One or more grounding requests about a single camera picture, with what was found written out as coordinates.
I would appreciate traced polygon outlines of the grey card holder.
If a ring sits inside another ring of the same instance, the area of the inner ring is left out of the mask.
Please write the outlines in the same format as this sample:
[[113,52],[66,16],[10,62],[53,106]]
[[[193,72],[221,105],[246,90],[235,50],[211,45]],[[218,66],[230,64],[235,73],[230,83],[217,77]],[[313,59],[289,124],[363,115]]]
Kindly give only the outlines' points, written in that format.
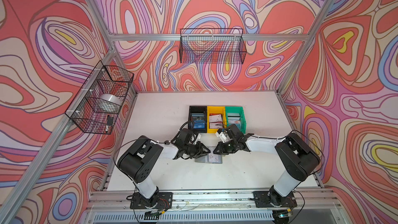
[[222,155],[214,154],[214,151],[211,150],[210,153],[205,156],[195,158],[194,161],[197,163],[222,164]]

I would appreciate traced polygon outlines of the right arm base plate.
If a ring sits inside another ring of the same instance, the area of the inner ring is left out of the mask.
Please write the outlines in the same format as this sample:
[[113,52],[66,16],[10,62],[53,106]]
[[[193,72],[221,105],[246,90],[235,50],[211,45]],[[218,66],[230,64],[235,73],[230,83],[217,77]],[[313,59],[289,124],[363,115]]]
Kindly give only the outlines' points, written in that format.
[[286,197],[280,196],[275,191],[254,191],[253,197],[250,200],[254,201],[257,208],[295,208],[297,202],[293,192],[291,191]]

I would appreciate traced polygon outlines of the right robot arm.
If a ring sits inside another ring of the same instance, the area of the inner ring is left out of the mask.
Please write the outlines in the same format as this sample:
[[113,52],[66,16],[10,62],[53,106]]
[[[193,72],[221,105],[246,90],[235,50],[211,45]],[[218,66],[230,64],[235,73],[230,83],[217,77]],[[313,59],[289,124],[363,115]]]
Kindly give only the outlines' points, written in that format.
[[293,191],[304,182],[321,163],[320,157],[302,138],[290,132],[282,138],[266,138],[252,133],[243,134],[239,129],[219,129],[215,136],[220,139],[213,153],[229,155],[238,151],[277,154],[285,171],[266,192],[263,200],[255,200],[257,207],[293,207]]

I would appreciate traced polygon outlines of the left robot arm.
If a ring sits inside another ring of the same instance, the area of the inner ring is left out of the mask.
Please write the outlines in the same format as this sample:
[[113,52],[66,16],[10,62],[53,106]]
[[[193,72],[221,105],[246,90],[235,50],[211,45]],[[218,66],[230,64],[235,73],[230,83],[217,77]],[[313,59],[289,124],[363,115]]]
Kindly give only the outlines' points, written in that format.
[[171,206],[165,197],[159,195],[159,188],[150,173],[159,159],[190,160],[210,154],[210,149],[199,138],[199,133],[182,128],[170,141],[159,142],[145,135],[132,141],[115,163],[135,186],[136,192],[131,197],[132,209],[167,209]]

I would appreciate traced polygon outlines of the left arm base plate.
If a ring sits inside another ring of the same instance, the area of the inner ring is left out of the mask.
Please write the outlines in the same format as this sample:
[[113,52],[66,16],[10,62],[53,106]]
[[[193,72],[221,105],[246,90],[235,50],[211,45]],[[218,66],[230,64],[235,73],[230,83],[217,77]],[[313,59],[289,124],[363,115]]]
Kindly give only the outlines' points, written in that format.
[[136,192],[126,198],[130,200],[130,209],[169,209],[172,207],[172,192],[156,192],[151,198],[147,199]]

